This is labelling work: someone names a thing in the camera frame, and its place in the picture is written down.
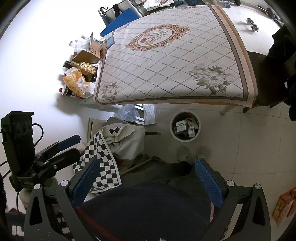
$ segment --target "screw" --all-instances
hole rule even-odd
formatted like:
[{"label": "screw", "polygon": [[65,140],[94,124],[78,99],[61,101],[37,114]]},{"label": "screw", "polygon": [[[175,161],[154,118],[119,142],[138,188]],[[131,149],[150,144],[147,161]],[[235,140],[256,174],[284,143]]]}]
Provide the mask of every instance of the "screw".
[{"label": "screw", "polygon": [[256,183],[256,184],[255,184],[255,188],[257,188],[257,189],[259,189],[259,190],[260,190],[262,187],[261,187],[261,185],[260,185],[260,184]]},{"label": "screw", "polygon": [[233,187],[234,186],[234,181],[231,181],[231,180],[227,181],[227,185],[230,186],[230,187]]},{"label": "screw", "polygon": [[67,180],[64,180],[64,181],[61,182],[61,186],[65,187],[65,186],[68,185],[68,183],[69,183],[69,182],[68,182]]},{"label": "screw", "polygon": [[36,185],[34,186],[34,189],[35,189],[35,190],[38,190],[40,187],[41,187],[40,184],[36,184]]}]

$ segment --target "trash can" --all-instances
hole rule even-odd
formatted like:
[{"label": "trash can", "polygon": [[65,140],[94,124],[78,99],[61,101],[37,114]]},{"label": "trash can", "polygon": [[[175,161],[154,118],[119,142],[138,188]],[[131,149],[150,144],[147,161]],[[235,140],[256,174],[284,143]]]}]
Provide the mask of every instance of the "trash can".
[{"label": "trash can", "polygon": [[[178,133],[175,133],[174,132],[174,128],[176,126],[176,123],[179,122],[179,121],[182,121],[182,120],[185,120],[186,118],[193,118],[197,125],[198,125],[198,129],[194,129],[194,132],[195,132],[195,136],[194,137],[189,137],[188,135],[184,135],[184,134],[178,134]],[[199,135],[200,133],[200,130],[201,130],[201,123],[200,123],[200,119],[198,118],[198,116],[191,112],[191,111],[181,111],[177,114],[175,114],[173,116],[173,118],[171,119],[170,121],[170,132],[172,134],[172,136],[180,141],[180,142],[190,142],[190,141],[193,141],[194,139],[197,138],[197,136]]]}]

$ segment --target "orange box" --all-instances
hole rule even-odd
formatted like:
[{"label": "orange box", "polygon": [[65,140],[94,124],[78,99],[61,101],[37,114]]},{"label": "orange box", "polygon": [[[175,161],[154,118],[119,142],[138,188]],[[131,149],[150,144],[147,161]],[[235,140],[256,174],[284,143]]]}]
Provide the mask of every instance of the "orange box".
[{"label": "orange box", "polygon": [[290,215],[292,215],[295,210],[296,210],[296,187],[294,187],[293,189],[290,190],[289,192],[290,196],[294,199],[292,206],[287,214],[287,217],[289,217]]},{"label": "orange box", "polygon": [[272,213],[272,216],[276,222],[277,227],[280,225],[284,217],[286,217],[288,211],[290,210],[293,204],[293,201],[294,199],[287,192],[279,196],[279,200],[276,205],[276,208]]}]

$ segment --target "gold bottle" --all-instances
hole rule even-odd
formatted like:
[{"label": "gold bottle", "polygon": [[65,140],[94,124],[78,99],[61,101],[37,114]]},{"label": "gold bottle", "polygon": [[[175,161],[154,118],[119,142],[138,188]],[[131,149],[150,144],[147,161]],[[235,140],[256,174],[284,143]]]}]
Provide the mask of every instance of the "gold bottle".
[{"label": "gold bottle", "polygon": [[71,65],[80,69],[81,73],[88,76],[88,75],[92,75],[96,72],[96,68],[95,66],[91,66],[89,63],[86,62],[81,62],[81,63],[76,63],[74,61],[71,62]]}]

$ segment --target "checkered tablecloth pattern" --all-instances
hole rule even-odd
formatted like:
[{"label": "checkered tablecloth pattern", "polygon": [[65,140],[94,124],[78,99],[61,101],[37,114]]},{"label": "checkered tablecloth pattern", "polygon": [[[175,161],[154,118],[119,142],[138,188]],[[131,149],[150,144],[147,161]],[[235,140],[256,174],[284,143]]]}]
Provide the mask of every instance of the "checkered tablecloth pattern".
[{"label": "checkered tablecloth pattern", "polygon": [[117,187],[121,184],[119,172],[114,157],[105,142],[102,130],[93,137],[89,145],[85,148],[79,162],[73,164],[74,172],[80,171],[85,163],[93,157],[97,157],[100,161],[100,170],[96,182],[90,190],[92,193],[104,192],[110,188]]}]

